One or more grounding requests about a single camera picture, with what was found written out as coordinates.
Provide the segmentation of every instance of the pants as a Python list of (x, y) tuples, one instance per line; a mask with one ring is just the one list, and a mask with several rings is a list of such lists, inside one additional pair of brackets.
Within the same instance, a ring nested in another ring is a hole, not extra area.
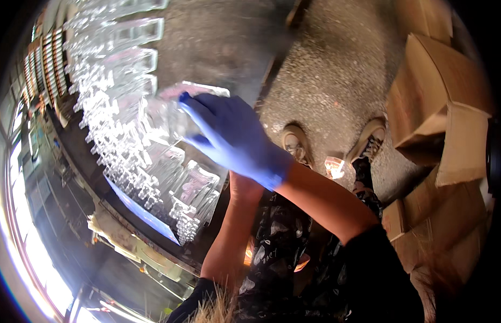
[[(370, 164), (358, 159), (355, 195), (378, 218), (382, 207), (372, 190)], [(311, 283), (293, 296), (293, 273), (304, 253), (313, 219), (286, 198), (274, 193), (263, 210), (250, 271), (238, 296), (236, 320), (273, 318), (279, 315), (332, 317), (349, 314), (346, 290), (345, 248), (331, 235)]]

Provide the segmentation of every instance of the shoelace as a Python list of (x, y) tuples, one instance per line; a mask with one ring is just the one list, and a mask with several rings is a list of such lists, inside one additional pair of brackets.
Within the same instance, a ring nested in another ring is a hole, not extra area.
[(306, 160), (306, 158), (304, 158), (306, 156), (306, 151), (302, 146), (286, 146), (286, 151), (289, 152), (295, 158), (295, 160), (297, 160), (297, 162), (301, 163), (302, 165), (309, 166), (308, 161)]
[(369, 158), (369, 162), (372, 162), (378, 150), (380, 150), (381, 144), (383, 141), (378, 140), (375, 137), (369, 139), (369, 143), (367, 144), (367, 148), (363, 152), (363, 155)]

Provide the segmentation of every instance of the gloved hand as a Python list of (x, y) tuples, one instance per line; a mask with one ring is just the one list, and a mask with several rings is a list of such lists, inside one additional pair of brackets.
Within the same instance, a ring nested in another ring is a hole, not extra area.
[(184, 92), (178, 101), (205, 135), (186, 137), (187, 143), (270, 191), (284, 181), (292, 155), (270, 141), (252, 107), (240, 97), (199, 94), (192, 98)]

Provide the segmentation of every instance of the person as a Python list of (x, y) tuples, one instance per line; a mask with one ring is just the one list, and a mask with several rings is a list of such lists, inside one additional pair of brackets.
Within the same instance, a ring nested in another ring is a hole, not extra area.
[[(421, 299), (380, 224), (381, 203), (373, 191), (370, 162), (385, 137), (383, 120), (368, 123), (346, 157), (356, 169), (350, 192), (313, 171), (301, 128), (285, 127), (281, 148), (239, 97), (183, 93), (179, 102), (203, 133), (186, 141), (230, 170), (231, 197), (195, 290), (168, 322), (424, 321)], [(240, 282), (263, 187), (274, 193), (262, 213), (250, 270)], [(313, 220), (331, 239), (311, 283), (293, 296), (293, 272)], [(237, 294), (222, 306), (229, 310), (216, 305), (220, 290)], [(215, 310), (206, 311), (209, 306)], [(218, 312), (228, 317), (216, 317)]]

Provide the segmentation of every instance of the sneaker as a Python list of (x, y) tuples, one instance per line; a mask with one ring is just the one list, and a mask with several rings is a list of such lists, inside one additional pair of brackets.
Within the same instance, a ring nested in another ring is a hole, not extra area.
[(363, 127), (356, 145), (345, 157), (347, 163), (352, 164), (357, 159), (368, 158), (371, 163), (380, 150), (385, 139), (385, 120), (375, 118)]
[(291, 153), (297, 162), (313, 169), (313, 157), (308, 148), (308, 138), (300, 127), (286, 126), (281, 134), (281, 143), (283, 149)]

